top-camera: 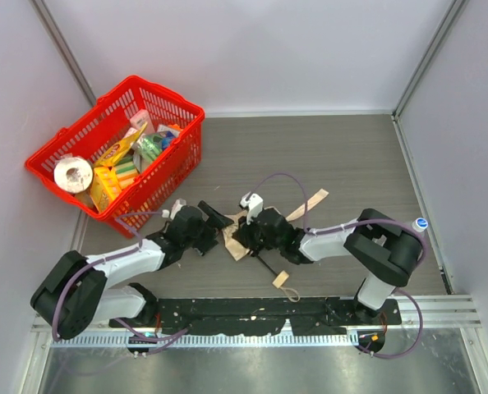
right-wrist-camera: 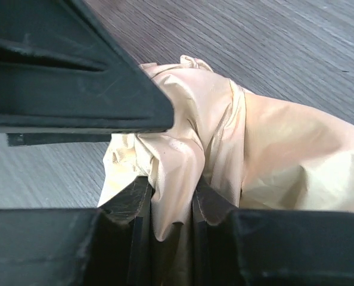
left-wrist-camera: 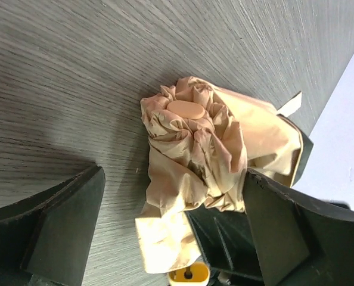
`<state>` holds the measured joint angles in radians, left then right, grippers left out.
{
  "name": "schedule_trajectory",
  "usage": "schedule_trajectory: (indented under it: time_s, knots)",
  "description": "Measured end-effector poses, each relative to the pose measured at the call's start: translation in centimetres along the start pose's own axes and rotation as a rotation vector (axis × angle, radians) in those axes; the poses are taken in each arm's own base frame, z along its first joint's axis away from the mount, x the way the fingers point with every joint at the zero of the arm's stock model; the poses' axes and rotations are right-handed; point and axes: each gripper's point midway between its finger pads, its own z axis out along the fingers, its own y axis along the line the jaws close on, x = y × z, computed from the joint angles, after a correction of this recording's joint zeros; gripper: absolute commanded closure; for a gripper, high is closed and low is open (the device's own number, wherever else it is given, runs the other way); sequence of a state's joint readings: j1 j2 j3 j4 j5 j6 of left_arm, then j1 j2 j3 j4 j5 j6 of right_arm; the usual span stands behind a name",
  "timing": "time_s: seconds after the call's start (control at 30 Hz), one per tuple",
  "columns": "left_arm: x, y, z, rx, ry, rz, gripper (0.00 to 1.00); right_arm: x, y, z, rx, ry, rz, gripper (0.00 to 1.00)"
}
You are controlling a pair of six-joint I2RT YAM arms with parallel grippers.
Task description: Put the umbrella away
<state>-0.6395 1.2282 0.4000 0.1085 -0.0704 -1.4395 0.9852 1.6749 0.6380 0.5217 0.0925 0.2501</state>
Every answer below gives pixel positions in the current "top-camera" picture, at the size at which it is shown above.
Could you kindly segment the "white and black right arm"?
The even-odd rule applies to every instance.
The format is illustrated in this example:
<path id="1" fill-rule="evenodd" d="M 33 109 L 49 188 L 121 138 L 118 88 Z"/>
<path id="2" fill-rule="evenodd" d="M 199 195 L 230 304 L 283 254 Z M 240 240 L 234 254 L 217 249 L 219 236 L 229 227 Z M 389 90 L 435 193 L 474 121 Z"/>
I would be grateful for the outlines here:
<path id="1" fill-rule="evenodd" d="M 253 255 L 277 250 L 297 265 L 351 255 L 369 272 L 354 297 L 356 316 L 369 322 L 382 314 L 387 298 L 408 284 L 424 259 L 428 226 L 425 218 L 403 224 L 366 208 L 350 222 L 305 231 L 267 208 L 251 220 L 241 218 L 232 238 Z"/>

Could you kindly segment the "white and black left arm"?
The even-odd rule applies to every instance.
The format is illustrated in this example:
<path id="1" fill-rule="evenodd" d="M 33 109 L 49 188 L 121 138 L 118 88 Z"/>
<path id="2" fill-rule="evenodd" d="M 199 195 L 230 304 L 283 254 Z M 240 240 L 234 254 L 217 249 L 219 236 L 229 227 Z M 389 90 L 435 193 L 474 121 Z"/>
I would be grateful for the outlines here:
<path id="1" fill-rule="evenodd" d="M 133 277 L 178 262 L 188 249 L 205 255 L 232 224 L 205 201 L 190 206 L 178 199 L 164 227 L 132 246 L 88 256 L 66 252 L 33 293 L 30 306 L 51 326 L 56 341 L 72 339 L 102 321 L 114 327 L 151 326 L 158 301 Z"/>

